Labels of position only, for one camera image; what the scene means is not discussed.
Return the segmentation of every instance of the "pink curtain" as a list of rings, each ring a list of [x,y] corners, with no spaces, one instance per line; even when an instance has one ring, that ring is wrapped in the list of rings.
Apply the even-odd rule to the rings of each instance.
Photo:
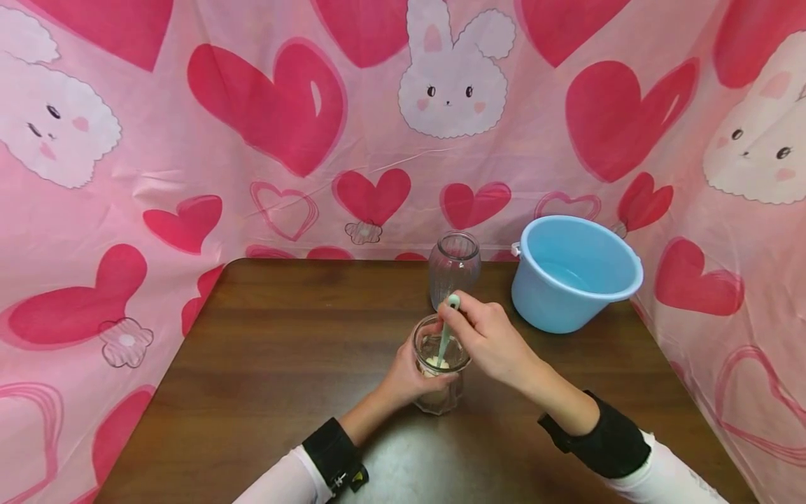
[[[91,502],[226,263],[452,228],[513,260],[558,213],[636,249],[703,415],[803,501],[804,30],[800,0],[0,0],[0,502]]]

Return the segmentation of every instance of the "empty glass jar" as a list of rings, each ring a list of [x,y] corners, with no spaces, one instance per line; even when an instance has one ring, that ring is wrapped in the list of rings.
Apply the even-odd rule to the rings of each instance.
[[[439,239],[428,258],[431,305],[437,309],[457,289],[470,290],[481,274],[479,242],[465,231],[450,231]]]
[[[412,331],[414,353],[417,355],[417,367],[423,376],[432,378],[444,373],[458,373],[459,377],[452,381],[447,389],[430,392],[414,402],[420,410],[431,414],[444,414],[456,408],[462,397],[462,370],[470,364],[470,356],[462,344],[451,335],[441,365],[438,365],[439,341],[442,331],[437,330],[436,314],[425,317]]]

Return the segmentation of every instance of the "wooden table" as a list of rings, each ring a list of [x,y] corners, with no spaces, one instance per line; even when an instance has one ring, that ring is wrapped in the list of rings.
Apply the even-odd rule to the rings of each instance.
[[[730,502],[756,502],[629,303],[570,336],[514,311],[515,264],[474,294],[504,305],[543,359],[652,430]],[[228,266],[97,502],[232,502],[384,376],[432,312],[424,263],[240,260]],[[623,502],[537,425],[535,407],[471,366],[459,408],[413,406],[365,451],[372,482],[340,502]]]

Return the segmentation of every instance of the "black wrist band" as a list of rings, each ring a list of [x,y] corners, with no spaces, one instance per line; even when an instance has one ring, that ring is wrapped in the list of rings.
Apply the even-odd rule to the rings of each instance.
[[[563,453],[573,453],[594,473],[608,479],[629,476],[641,468],[650,455],[641,430],[616,408],[588,390],[599,405],[599,422],[590,434],[568,435],[548,414],[538,421]]]
[[[302,442],[330,491],[338,495],[350,486],[353,492],[369,481],[358,448],[336,419],[330,419]]]

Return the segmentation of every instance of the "blue bucket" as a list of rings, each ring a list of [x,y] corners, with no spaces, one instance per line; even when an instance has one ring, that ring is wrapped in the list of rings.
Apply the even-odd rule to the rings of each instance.
[[[644,281],[641,259],[615,233],[570,215],[532,221],[521,242],[512,301],[537,329],[567,334],[608,304],[623,301]]]

